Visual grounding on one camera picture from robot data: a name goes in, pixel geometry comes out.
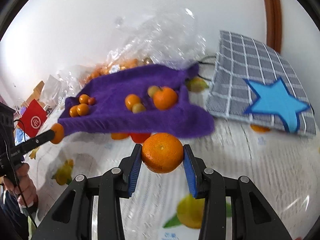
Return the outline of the person's left hand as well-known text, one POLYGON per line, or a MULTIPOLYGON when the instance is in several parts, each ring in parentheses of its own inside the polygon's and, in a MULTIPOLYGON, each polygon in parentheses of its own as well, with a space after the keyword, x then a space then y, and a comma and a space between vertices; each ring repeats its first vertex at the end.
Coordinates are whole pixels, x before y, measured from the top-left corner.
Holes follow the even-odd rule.
POLYGON ((12 181, 5 176, 3 181, 9 193, 17 197, 18 204, 30 207, 38 201, 36 187, 29 177, 30 166, 28 163, 23 163, 16 170, 17 178, 19 179, 20 186, 14 186, 12 181))

